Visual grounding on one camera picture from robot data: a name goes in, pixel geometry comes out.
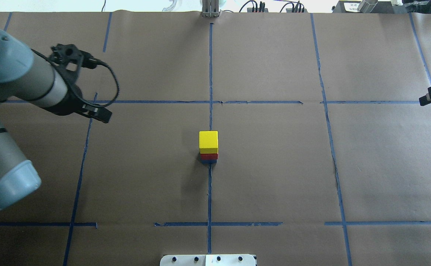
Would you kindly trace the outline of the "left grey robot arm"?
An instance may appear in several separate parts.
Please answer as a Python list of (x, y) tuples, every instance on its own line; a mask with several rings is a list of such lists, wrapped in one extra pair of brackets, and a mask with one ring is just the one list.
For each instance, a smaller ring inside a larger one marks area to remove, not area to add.
[[(55, 44), (45, 55), (0, 29), (0, 211), (38, 190), (42, 184), (33, 162), (21, 150), (3, 119), (11, 99), (57, 116), (78, 114), (109, 123), (109, 106), (121, 87), (109, 64), (75, 44)], [(104, 104), (84, 98), (78, 86), (83, 69), (106, 68), (115, 83), (114, 96)]]

